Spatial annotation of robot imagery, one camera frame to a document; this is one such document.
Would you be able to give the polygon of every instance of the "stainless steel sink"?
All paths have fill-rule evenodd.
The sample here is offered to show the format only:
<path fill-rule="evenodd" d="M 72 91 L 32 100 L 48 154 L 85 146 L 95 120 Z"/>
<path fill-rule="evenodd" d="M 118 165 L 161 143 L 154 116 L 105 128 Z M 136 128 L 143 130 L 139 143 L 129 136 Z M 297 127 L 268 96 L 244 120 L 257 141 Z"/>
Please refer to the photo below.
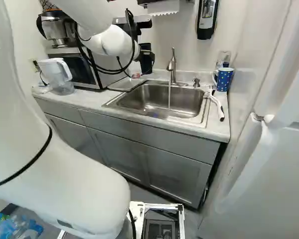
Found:
<path fill-rule="evenodd" d="M 201 88 L 171 86 L 168 107 L 168 83 L 147 81 L 129 93 L 123 93 L 104 107 L 159 119 L 202 123 L 208 100 Z"/>

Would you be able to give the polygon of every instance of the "floor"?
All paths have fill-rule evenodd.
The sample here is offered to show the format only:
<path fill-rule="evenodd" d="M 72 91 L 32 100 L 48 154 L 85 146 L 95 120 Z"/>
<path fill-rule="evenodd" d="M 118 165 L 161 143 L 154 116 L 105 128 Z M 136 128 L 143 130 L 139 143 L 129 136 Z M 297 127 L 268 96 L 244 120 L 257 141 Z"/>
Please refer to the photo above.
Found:
<path fill-rule="evenodd" d="M 168 201 L 152 192 L 149 192 L 143 188 L 140 188 L 132 183 L 130 183 L 131 197 L 132 201 L 140 201 L 145 203 L 176 203 L 174 201 Z M 44 227 L 44 232 L 40 236 L 40 239 L 56 239 L 59 235 L 60 229 L 45 223 L 42 221 L 34 212 L 18 208 L 13 214 L 26 215 L 28 218 L 35 219 L 40 225 Z M 200 223 L 200 213 L 199 211 L 185 209 L 185 238 L 186 239 L 196 239 L 196 230 L 198 224 Z M 65 239 L 78 239 L 78 237 L 67 234 Z"/>

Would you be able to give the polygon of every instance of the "refrigerator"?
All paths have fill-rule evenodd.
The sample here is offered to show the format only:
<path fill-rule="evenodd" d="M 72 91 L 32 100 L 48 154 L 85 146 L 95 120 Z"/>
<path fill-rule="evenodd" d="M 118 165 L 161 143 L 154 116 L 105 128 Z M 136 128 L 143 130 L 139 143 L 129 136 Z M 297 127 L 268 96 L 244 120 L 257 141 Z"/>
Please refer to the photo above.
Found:
<path fill-rule="evenodd" d="M 299 239 L 299 0 L 249 0 L 203 239 Z"/>

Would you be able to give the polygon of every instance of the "paper towel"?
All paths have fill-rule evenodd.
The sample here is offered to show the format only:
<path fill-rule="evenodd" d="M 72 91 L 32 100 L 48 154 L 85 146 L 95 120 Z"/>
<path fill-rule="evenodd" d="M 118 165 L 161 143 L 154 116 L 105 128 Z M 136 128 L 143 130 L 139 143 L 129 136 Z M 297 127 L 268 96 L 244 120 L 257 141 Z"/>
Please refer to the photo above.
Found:
<path fill-rule="evenodd" d="M 147 4 L 148 15 L 161 16 L 179 12 L 179 0 L 163 0 Z"/>

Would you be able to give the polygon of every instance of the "wall-mounted soap dispenser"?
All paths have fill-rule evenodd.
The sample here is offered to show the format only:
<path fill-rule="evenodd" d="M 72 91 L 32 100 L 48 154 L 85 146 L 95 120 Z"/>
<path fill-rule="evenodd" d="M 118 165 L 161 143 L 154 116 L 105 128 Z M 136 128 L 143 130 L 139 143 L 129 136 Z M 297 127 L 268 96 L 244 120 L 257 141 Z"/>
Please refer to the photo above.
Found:
<path fill-rule="evenodd" d="M 199 0 L 197 38 L 210 39 L 214 34 L 219 0 Z"/>

